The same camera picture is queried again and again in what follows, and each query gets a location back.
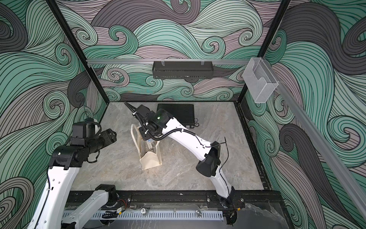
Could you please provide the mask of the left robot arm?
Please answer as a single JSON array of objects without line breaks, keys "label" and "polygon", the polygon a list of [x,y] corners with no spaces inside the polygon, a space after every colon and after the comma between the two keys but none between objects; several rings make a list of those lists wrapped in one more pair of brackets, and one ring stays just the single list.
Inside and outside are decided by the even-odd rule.
[{"label": "left robot arm", "polygon": [[47,168],[47,182],[29,229],[81,229],[101,207],[117,204],[115,186],[101,184],[81,206],[63,219],[72,184],[83,162],[90,154],[116,140],[117,134],[108,129],[91,138],[72,138],[73,146],[60,146],[53,152]]}]

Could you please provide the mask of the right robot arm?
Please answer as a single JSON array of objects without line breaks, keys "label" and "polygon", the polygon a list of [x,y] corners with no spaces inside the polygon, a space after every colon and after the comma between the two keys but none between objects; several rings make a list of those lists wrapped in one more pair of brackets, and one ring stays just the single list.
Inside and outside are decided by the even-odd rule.
[{"label": "right robot arm", "polygon": [[124,104],[139,121],[141,126],[138,130],[144,140],[161,141],[169,137],[188,149],[199,160],[196,170],[210,178],[213,183],[222,206],[225,208],[234,206],[232,201],[234,188],[223,173],[222,167],[225,162],[220,160],[221,143],[216,141],[211,143],[200,138],[164,109],[154,112],[143,105],[134,107],[127,102]]}]

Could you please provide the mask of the cream canvas tote bag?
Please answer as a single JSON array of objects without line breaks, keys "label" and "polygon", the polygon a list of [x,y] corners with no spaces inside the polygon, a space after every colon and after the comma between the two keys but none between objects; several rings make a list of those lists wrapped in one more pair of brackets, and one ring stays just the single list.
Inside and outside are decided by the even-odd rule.
[{"label": "cream canvas tote bag", "polygon": [[143,140],[138,127],[135,124],[131,124],[131,136],[138,152],[139,161],[142,165],[142,170],[152,169],[163,164],[161,157],[161,150],[159,141],[152,140],[151,145],[147,145]]}]

